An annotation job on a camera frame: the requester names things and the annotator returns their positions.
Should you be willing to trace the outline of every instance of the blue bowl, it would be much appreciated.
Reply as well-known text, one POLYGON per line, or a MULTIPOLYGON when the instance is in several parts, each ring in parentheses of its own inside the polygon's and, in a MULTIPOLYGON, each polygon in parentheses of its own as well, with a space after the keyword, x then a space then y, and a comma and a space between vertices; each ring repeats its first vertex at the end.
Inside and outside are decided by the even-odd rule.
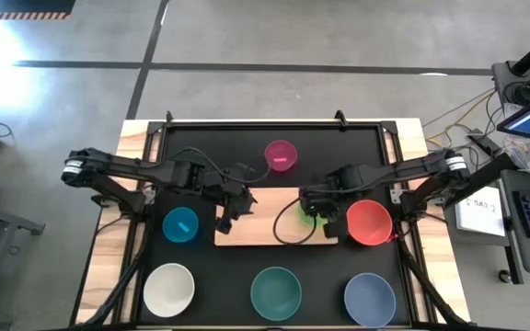
POLYGON ((163 219, 163 234, 173 243, 185 243, 193 239, 199 227, 198 215, 186 207, 170 211, 163 219))
POLYGON ((262 270, 250 286, 250 300, 263 318, 279 322, 292 317, 302 302, 302 286, 292 271, 281 267, 262 270))
POLYGON ((373 273, 362 273, 349 280, 344 300, 351 318, 365 327, 387 325, 396 312, 394 290, 373 273))

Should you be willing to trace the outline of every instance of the white paper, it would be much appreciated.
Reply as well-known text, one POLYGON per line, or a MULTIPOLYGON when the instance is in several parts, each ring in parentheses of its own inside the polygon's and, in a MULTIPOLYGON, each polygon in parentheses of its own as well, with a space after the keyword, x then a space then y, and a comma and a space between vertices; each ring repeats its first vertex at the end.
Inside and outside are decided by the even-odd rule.
POLYGON ((501 197, 497 188, 485 187, 455 205, 457 228, 505 236, 501 197))

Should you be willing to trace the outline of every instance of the white bowl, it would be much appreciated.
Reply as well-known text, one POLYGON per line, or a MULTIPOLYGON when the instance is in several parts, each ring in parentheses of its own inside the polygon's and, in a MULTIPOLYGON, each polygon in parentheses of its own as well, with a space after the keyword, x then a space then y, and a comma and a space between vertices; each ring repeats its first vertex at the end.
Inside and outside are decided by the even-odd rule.
POLYGON ((190 271, 177 263, 156 268, 144 285, 143 300, 151 313, 159 317, 180 314, 190 305, 195 282, 190 271))

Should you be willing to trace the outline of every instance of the teal bowl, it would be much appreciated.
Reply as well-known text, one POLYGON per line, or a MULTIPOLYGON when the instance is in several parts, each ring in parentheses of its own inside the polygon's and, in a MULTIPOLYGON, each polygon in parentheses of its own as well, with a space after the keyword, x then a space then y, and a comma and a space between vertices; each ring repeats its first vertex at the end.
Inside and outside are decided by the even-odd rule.
POLYGON ((302 286, 292 271, 281 267, 262 270, 250 287, 250 300, 263 318, 273 322, 292 317, 302 303, 302 286))

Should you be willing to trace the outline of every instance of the red cup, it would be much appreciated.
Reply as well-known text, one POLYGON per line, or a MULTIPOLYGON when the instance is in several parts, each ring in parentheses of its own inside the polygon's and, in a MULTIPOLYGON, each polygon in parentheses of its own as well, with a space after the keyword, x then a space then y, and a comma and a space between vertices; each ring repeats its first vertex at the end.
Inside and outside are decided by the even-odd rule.
POLYGON ((381 204, 359 200, 347 210, 347 229, 362 245, 381 245, 392 234, 392 217, 381 204))
POLYGON ((283 172, 294 165, 298 159, 298 152, 290 142, 275 141, 265 148, 265 157, 269 161, 271 169, 283 172))

